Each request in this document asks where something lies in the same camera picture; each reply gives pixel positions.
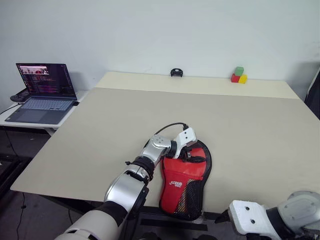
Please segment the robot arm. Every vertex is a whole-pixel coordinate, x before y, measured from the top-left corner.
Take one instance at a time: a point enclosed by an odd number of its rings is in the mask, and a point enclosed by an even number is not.
[[[147,185],[162,157],[177,159],[183,147],[197,142],[194,130],[184,129],[174,140],[153,135],[141,154],[109,186],[103,204],[79,218],[56,240],[117,240],[124,222],[144,205]]]
[[[277,207],[266,208],[256,202],[234,200],[215,222],[231,221],[247,239],[293,239],[320,235],[320,194],[297,191]]]

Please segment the beige table surface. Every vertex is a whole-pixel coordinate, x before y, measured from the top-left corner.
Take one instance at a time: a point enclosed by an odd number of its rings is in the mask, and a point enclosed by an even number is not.
[[[299,99],[285,81],[248,79],[246,84],[218,77],[171,77],[169,75],[107,72],[97,88],[161,91],[169,93],[214,94]]]
[[[102,201],[125,161],[173,122],[193,127],[212,154],[205,211],[235,199],[273,207],[294,191],[320,192],[320,121],[300,99],[103,87],[89,92],[11,189]],[[162,184],[158,166],[146,206],[158,206]]]

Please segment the laptop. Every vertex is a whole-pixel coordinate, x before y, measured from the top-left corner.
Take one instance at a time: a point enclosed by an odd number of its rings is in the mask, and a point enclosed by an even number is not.
[[[30,98],[6,122],[58,124],[77,101],[65,64],[16,63]]]

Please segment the red cube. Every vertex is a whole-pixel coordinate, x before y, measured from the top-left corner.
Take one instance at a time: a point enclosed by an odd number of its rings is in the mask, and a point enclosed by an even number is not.
[[[240,79],[240,76],[236,76],[234,73],[232,74],[232,77],[231,77],[232,83],[238,83],[239,79]]]

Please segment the black cable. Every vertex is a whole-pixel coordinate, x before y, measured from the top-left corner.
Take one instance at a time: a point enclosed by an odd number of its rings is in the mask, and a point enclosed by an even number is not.
[[[70,215],[70,208],[68,209],[68,215],[69,215],[69,220],[71,224],[74,224],[74,222],[72,221],[71,215]]]
[[[160,133],[162,130],[164,130],[164,129],[168,128],[168,127],[171,127],[173,125],[183,125],[183,130],[186,130],[187,128],[189,128],[189,126],[187,124],[183,123],[183,122],[174,122],[174,123],[171,123],[171,124],[169,124],[167,126],[164,126],[159,131],[157,131],[154,135]]]
[[[15,151],[15,149],[14,149],[14,145],[12,144],[12,142],[11,142],[11,140],[10,140],[10,137],[9,137],[9,134],[8,134],[8,132],[7,132],[6,128],[5,128],[4,126],[2,126],[2,128],[3,128],[4,132],[5,132],[6,137],[7,137],[7,138],[8,138],[8,140],[9,140],[10,147],[11,147],[12,151],[14,152],[15,156],[20,160],[20,158],[19,158],[19,156],[18,156],[17,152],[16,152],[16,151]]]
[[[21,105],[21,104],[22,104],[22,103],[18,103],[17,105],[14,105],[14,106],[12,106],[12,107],[9,107],[8,109],[6,109],[6,110],[4,110],[3,112],[1,112],[0,115],[3,114],[4,112],[8,111],[9,109],[13,109],[14,107],[16,107],[16,106],[18,106],[18,105]]]
[[[21,215],[20,215],[20,221],[19,221],[19,224],[18,224],[18,226],[17,226],[17,228],[16,228],[16,237],[17,237],[17,240],[19,240],[19,227],[20,227],[20,225],[21,225],[21,221],[22,221],[22,215],[23,215],[23,213],[24,213],[24,209],[27,207],[26,205],[25,205],[25,200],[26,200],[26,198],[25,198],[25,193],[23,192],[22,193],[22,196],[23,196],[23,202],[22,202],[22,206],[21,206]]]

